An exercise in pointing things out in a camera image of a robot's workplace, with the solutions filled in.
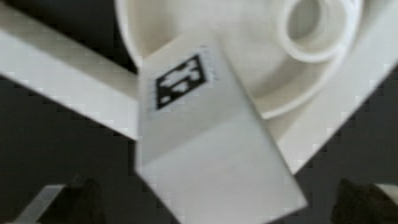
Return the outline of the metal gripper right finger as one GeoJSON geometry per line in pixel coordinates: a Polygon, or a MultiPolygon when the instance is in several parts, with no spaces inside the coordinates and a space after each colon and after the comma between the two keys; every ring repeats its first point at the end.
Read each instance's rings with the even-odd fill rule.
{"type": "Polygon", "coordinates": [[[355,184],[343,179],[330,222],[332,224],[398,224],[398,185],[355,184]]]}

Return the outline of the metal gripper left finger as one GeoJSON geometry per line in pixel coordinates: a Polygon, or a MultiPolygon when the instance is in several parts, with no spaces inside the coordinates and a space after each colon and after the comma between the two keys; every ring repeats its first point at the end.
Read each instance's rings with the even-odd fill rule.
{"type": "Polygon", "coordinates": [[[97,181],[46,185],[10,224],[106,224],[97,181]]]}

